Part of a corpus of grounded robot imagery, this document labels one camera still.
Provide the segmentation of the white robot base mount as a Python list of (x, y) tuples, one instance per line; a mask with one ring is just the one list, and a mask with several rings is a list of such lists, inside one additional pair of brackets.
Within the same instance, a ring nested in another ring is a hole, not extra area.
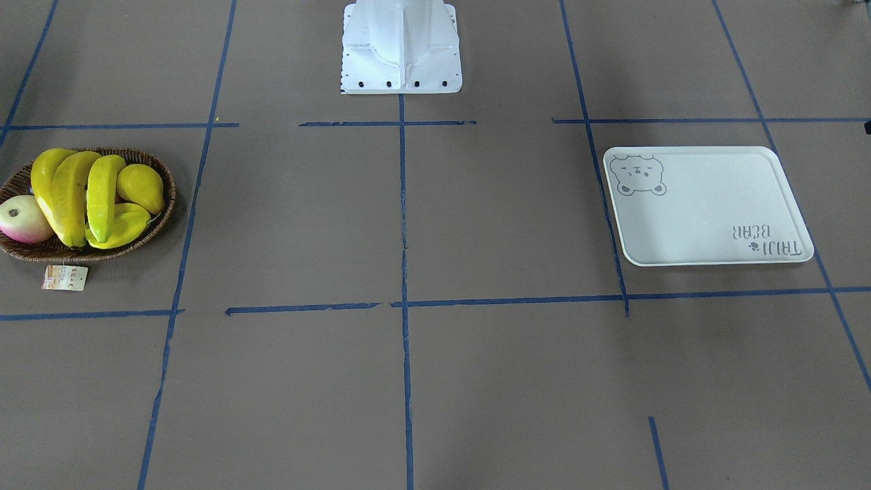
[(444, 1), (357, 1), (343, 12), (340, 92), (461, 92), (457, 11)]

